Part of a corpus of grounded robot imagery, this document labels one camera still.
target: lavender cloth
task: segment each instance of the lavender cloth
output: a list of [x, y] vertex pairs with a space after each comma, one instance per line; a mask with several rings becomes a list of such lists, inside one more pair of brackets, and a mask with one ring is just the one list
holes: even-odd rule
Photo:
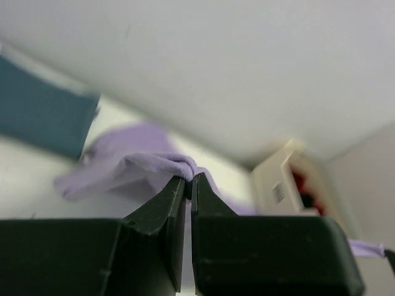
[[385, 248], [383, 244], [369, 244], [360, 240], [348, 240], [352, 253], [356, 257], [385, 258]]
[[[128, 185], [131, 198], [132, 192], [144, 192], [143, 199], [149, 200], [173, 176], [191, 181], [200, 173], [205, 173], [213, 191], [223, 198], [209, 171], [197, 166], [191, 157], [177, 153], [166, 130], [153, 123], [103, 134], [84, 152], [81, 162], [79, 169], [54, 182], [67, 200], [80, 200], [124, 185]], [[240, 215], [257, 214], [255, 208], [231, 199], [224, 201]]]

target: barcode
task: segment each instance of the barcode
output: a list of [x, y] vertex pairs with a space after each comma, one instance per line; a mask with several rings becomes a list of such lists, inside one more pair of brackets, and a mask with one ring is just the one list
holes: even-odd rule
[[273, 189], [273, 196], [274, 196], [274, 201], [276, 204], [279, 204], [284, 198], [284, 191], [283, 191], [283, 186], [281, 183], [278, 183], [274, 189]]

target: blue towel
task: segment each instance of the blue towel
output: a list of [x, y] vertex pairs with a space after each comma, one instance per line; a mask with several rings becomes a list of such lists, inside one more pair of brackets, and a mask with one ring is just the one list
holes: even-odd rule
[[0, 134], [79, 158], [98, 101], [51, 86], [0, 57]]

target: red object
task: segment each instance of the red object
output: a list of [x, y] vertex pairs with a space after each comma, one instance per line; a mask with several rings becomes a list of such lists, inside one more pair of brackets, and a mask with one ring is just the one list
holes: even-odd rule
[[325, 207], [320, 202], [318, 202], [318, 198], [314, 194], [312, 194], [311, 192], [307, 192], [304, 187], [306, 185], [306, 177], [295, 171], [292, 171], [292, 175], [294, 177], [297, 191], [299, 192], [299, 194], [309, 194], [313, 198], [313, 206], [318, 211], [318, 214], [320, 214], [320, 216], [325, 216]]

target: white surface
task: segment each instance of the white surface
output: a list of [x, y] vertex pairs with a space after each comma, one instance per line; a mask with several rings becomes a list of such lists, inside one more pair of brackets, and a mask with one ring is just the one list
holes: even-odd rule
[[[391, 125], [329, 165], [347, 199], [362, 238], [395, 249], [395, 125]], [[392, 296], [395, 279], [386, 260], [359, 260], [367, 296]]]
[[0, 38], [244, 163], [394, 120], [393, 1], [0, 0]]

